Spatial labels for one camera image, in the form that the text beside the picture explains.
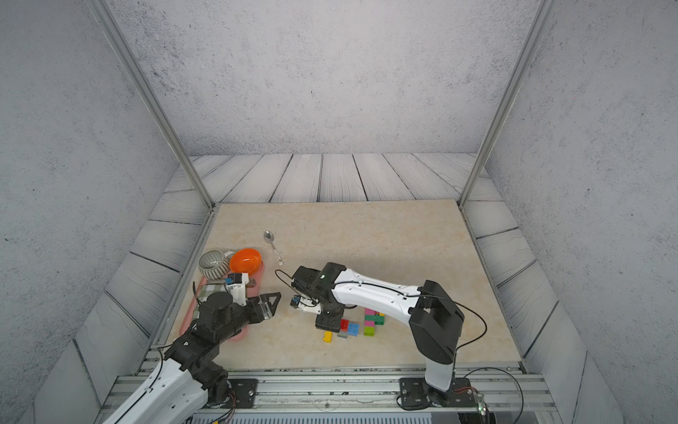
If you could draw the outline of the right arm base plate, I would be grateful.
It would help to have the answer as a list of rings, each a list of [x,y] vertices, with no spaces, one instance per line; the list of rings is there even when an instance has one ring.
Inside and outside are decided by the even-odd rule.
[[[446,391],[435,389],[423,378],[401,378],[397,404],[405,411],[418,411],[429,407],[476,407],[475,390],[467,378],[454,378]]]

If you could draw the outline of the dark green lego brick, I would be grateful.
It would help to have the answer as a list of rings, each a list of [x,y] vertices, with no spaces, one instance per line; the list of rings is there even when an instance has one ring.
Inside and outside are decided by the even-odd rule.
[[[375,325],[383,325],[385,323],[385,317],[377,316],[365,316],[365,321],[373,321]]]

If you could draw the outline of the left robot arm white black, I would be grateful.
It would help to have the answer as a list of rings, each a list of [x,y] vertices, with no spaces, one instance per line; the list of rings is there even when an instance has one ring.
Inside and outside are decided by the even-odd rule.
[[[272,318],[281,298],[281,293],[264,293],[240,305],[227,291],[209,295],[201,302],[199,317],[106,422],[183,423],[207,405],[236,406],[228,371],[214,358],[221,344],[246,326]]]

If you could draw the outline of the long blue lego brick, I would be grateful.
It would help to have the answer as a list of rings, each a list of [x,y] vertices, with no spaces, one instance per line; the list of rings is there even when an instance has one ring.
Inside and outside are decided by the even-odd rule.
[[[348,337],[358,337],[359,325],[358,323],[351,323],[349,325],[349,330],[347,333],[340,332],[337,334],[338,337],[348,338]]]

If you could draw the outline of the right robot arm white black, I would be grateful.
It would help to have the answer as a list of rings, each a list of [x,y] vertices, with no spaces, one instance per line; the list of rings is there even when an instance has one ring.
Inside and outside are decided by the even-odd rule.
[[[305,291],[320,307],[315,320],[319,330],[340,332],[347,306],[372,309],[406,325],[427,360],[425,395],[435,406],[455,403],[453,383],[464,313],[438,283],[391,284],[327,263],[321,270],[310,270]]]

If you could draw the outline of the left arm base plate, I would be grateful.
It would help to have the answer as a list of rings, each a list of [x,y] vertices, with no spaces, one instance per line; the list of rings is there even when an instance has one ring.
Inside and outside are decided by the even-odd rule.
[[[259,380],[255,378],[222,379],[208,390],[208,406],[225,409],[252,409]]]

